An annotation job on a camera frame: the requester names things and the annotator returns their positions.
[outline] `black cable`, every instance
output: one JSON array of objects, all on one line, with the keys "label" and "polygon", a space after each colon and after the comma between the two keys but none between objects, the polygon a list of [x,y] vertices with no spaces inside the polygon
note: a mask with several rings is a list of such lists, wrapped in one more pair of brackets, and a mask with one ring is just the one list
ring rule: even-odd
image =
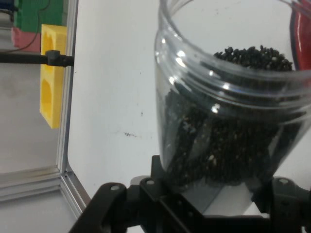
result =
[{"label": "black cable", "polygon": [[16,50],[0,51],[0,53],[16,52],[16,51],[21,51],[21,50],[24,50],[24,49],[28,48],[28,47],[35,41],[35,39],[37,38],[38,33],[39,33],[39,29],[40,29],[40,12],[41,12],[41,11],[45,11],[45,10],[49,7],[50,3],[51,3],[51,0],[48,0],[48,4],[47,4],[45,7],[41,8],[41,9],[39,9],[39,10],[37,11],[38,26],[37,26],[37,31],[36,31],[36,33],[35,33],[35,36],[34,36],[34,38],[31,40],[31,42],[30,42],[28,45],[26,45],[26,46],[24,46],[24,47],[22,47],[22,48],[19,48],[19,49],[16,49]]},{"label": "black cable", "polygon": [[4,13],[4,14],[8,14],[8,15],[13,15],[13,12],[12,11],[9,11],[9,10],[3,10],[3,9],[0,9],[0,13]]}]

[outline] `green block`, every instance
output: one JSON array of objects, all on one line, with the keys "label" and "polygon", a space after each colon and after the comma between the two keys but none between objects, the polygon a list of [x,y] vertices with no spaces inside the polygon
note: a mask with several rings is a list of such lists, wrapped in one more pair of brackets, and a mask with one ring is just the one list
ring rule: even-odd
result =
[{"label": "green block", "polygon": [[[18,11],[14,13],[14,26],[23,32],[35,33],[38,27],[38,10],[47,6],[49,0],[15,0]],[[63,0],[50,0],[50,4],[44,11],[39,11],[41,24],[62,25]]]}]

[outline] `screw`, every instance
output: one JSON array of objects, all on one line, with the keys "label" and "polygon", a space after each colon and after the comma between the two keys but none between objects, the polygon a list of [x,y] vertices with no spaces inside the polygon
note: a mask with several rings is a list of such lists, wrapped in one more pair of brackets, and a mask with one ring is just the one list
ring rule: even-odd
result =
[{"label": "screw", "polygon": [[147,183],[148,185],[153,185],[153,184],[155,184],[155,182],[154,182],[153,180],[148,180],[146,183]]},{"label": "screw", "polygon": [[278,180],[279,182],[281,182],[283,185],[286,185],[286,184],[288,184],[288,180],[287,179],[279,179]]},{"label": "screw", "polygon": [[117,186],[117,185],[114,185],[114,186],[112,186],[112,187],[110,188],[111,191],[116,191],[116,190],[118,190],[118,189],[120,189],[120,187]]}]

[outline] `black granules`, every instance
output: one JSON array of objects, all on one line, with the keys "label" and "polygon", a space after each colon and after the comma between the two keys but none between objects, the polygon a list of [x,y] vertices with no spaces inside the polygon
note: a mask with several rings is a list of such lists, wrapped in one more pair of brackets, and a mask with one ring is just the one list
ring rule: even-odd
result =
[{"label": "black granules", "polygon": [[[229,47],[215,56],[244,67],[292,70],[282,54],[264,47]],[[164,99],[158,94],[158,108],[162,163],[169,183],[180,188],[202,180],[258,186],[274,174],[304,128],[293,121],[303,113],[242,107],[174,87]]]},{"label": "black granules", "polygon": [[225,52],[217,52],[214,56],[221,60],[254,69],[273,71],[291,71],[293,69],[293,63],[285,59],[283,54],[273,48],[264,48],[262,45],[260,50],[257,50],[255,46],[247,50],[234,50],[229,47],[225,49]]}]

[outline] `white panel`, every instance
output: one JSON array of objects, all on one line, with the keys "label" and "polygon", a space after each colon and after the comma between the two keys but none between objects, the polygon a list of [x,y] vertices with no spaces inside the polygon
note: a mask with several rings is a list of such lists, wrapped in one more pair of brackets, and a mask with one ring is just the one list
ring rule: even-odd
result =
[{"label": "white panel", "polygon": [[158,0],[79,1],[69,163],[90,196],[149,175],[158,154]]}]

